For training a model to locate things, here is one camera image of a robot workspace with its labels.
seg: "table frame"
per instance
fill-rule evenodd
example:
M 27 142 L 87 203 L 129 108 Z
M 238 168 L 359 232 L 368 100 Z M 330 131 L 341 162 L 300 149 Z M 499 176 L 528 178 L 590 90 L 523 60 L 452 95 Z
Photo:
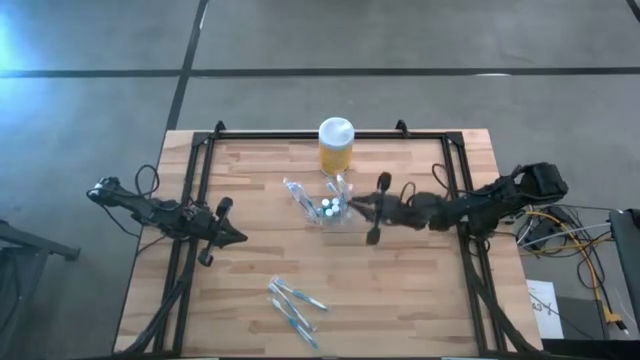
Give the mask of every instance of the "table frame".
M 200 149 L 205 146 L 205 155 L 202 165 L 200 186 L 198 188 L 196 203 L 204 205 L 206 203 L 207 187 L 211 164 L 213 161 L 214 146 L 217 140 L 273 140 L 273 139 L 317 139 L 317 131 L 227 131 L 222 121 L 219 121 L 212 132 L 194 132 L 191 141 L 191 151 L 187 163 L 185 182 L 182 191 L 181 201 L 189 201 L 193 190 L 193 180 L 196 173 L 197 159 Z M 389 131 L 356 131 L 356 139 L 412 139 L 412 140 L 436 140 L 442 145 L 444 156 L 444 166 L 447 172 L 448 187 L 453 198 L 458 197 L 459 188 L 456 181 L 454 169 L 454 158 L 451 147 L 455 147 L 460 163 L 462 182 L 466 191 L 473 191 L 471 171 L 465 149 L 464 137 L 459 131 L 442 132 L 411 132 L 403 120 L 399 120 L 394 130 Z M 496 299 L 496 291 L 489 266 L 487 249 L 483 242 L 474 241 L 466 232 L 464 223 L 457 225 L 457 235 L 460 242 L 462 265 L 464 268 L 465 282 L 471 308 L 474 336 L 478 347 L 479 356 L 490 356 L 493 358 L 527 358 L 527 359 L 553 359 L 553 355 L 540 354 L 537 349 L 528 344 L 526 339 L 517 331 L 504 311 L 499 307 Z M 182 346 L 186 321 L 188 317 L 189 298 L 191 284 L 196 266 L 197 248 L 199 239 L 190 238 L 187 255 L 182 273 L 178 276 L 178 265 L 180 262 L 181 247 L 184 241 L 174 241 L 169 256 L 169 264 L 165 285 L 162 295 L 162 305 L 153 316 L 149 325 L 141 332 L 140 336 L 132 346 L 122 353 L 113 354 L 109 359 L 114 358 L 137 358 L 137 359 L 158 359 L 175 358 L 182 354 Z M 480 274 L 476 271 L 471 257 L 470 246 L 476 245 L 478 265 Z M 479 298 L 483 300 L 489 310 L 489 317 L 492 325 L 493 339 L 496 350 L 490 350 L 487 336 L 483 327 L 482 311 Z M 165 337 L 167 330 L 168 316 L 175 303 L 180 299 L 177 310 L 177 320 L 171 350 L 165 350 Z M 518 353 L 507 350 L 505 335 Z M 154 340 L 151 352 L 145 352 L 151 340 Z

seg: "white bottle cap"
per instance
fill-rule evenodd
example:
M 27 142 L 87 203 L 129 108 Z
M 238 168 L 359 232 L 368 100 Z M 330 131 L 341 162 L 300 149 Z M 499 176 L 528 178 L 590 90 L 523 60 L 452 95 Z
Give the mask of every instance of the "white bottle cap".
M 320 124 L 320 143 L 331 150 L 342 150 L 351 145 L 355 136 L 353 125 L 347 119 L 333 117 Z

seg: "concrete floor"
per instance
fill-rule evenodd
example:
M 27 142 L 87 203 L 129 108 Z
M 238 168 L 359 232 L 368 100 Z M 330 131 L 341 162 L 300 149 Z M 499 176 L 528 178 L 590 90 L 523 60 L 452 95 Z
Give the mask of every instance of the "concrete floor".
M 180 69 L 198 0 L 0 3 L 0 70 Z M 193 67 L 615 67 L 640 63 L 623 0 L 211 1 Z M 135 252 L 84 195 L 132 186 L 158 160 L 177 77 L 0 79 L 0 218 L 82 247 L 52 258 L 13 353 L 110 352 Z M 567 203 L 638 207 L 640 76 L 191 79 L 177 127 L 489 128 L 500 170 L 556 163 Z M 124 225 L 136 230 L 124 212 Z M 587 223 L 606 218 L 581 212 Z M 616 311 L 630 312 L 615 245 L 601 246 Z M 590 299 L 576 259 L 526 258 L 529 278 Z M 638 332 L 630 326 L 633 336 Z

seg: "wooden table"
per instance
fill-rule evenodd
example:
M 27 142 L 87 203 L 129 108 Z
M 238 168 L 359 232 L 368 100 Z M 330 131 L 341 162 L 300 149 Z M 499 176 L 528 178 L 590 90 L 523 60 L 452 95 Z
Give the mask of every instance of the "wooden table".
M 479 188 L 498 176 L 489 133 L 462 132 Z M 192 134 L 167 133 L 156 196 L 180 198 Z M 419 191 L 444 195 L 431 174 L 431 165 L 442 161 L 437 141 L 357 140 L 347 180 L 355 192 L 368 193 L 380 172 L 389 171 L 390 192 L 399 193 L 413 181 Z M 316 141 L 216 142 L 208 203 L 215 207 L 221 197 L 231 197 L 230 220 L 249 240 L 214 251 L 210 268 L 196 266 L 183 356 L 477 354 L 455 230 L 383 228 L 380 244 L 367 247 L 370 225 L 359 216 L 335 229 L 306 223 L 282 184 L 285 177 L 302 182 L 311 196 L 330 195 L 319 171 Z M 140 246 L 158 236 L 157 230 L 146 229 Z M 170 248 L 169 241 L 158 243 L 136 260 L 115 350 L 129 345 L 157 310 Z M 529 342 L 541 348 L 513 238 L 492 238 L 489 257 L 500 305 Z M 331 307 L 323 313 L 300 303 L 318 326 L 313 336 L 320 352 L 312 351 L 267 302 L 267 284 L 275 274 Z M 171 321 L 175 316 L 169 336 Z

